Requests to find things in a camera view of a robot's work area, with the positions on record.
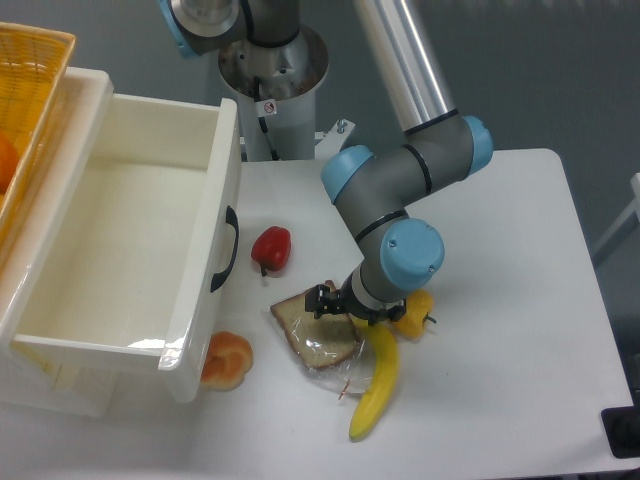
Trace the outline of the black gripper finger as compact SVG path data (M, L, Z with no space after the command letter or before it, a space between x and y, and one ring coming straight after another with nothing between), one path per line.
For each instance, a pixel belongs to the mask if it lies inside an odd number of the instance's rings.
M324 315L345 314L347 309L339 290L332 290L326 284L317 284L304 295L305 311L313 314L315 319Z
M393 304L385 304L383 307L374 309L369 315L368 325L373 326L381 322L398 322L406 314L406 300L402 299Z

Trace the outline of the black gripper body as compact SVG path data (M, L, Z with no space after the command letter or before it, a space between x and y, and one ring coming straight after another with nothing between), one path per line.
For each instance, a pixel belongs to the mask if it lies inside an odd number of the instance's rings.
M341 289L339 292L343 309L352 317L365 321L368 325L375 325L385 321L383 310L374 310L366 307L349 289Z

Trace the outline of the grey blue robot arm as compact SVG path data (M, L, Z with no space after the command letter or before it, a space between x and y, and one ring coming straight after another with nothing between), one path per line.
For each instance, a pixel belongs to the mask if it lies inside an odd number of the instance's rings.
M409 294L444 259L439 233L407 207L486 167L493 142L479 119L458 113L412 2L359 1L355 8L405 141L379 156L352 146L325 164L325 191L363 259L337 291L311 288L305 308L375 324L399 320ZM163 1L160 10L182 55L217 53L239 104L249 160L313 155L315 92L328 53L302 24L297 2Z

